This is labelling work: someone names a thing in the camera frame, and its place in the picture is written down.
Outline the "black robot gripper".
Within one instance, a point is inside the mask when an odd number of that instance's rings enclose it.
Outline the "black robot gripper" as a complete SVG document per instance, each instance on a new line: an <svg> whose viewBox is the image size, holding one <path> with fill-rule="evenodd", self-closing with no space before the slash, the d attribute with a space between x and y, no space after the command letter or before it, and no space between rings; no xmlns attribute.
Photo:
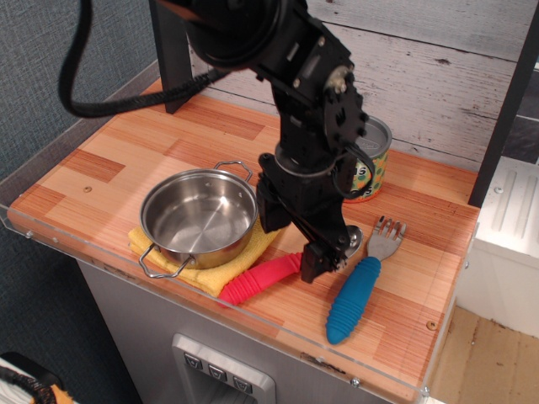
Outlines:
<svg viewBox="0 0 539 404"><path fill-rule="evenodd" d="M280 167L275 155L259 157L262 172L257 183L257 204L265 233L294 224L307 239L301 279L312 283L333 272L346 260L350 236L342 213L343 197L329 173L302 176Z"/></svg>

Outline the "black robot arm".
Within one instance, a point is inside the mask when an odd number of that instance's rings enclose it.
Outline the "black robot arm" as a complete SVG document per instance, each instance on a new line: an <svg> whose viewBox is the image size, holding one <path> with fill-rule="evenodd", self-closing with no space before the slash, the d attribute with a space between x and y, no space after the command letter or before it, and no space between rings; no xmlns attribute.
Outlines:
<svg viewBox="0 0 539 404"><path fill-rule="evenodd" d="M200 59L226 73L249 69L269 82L280 116L275 151L259 157L263 229L294 225L307 238L301 275L312 282L347 260L350 234L342 205L360 196L363 98L348 49L303 1L168 1Z"/></svg>

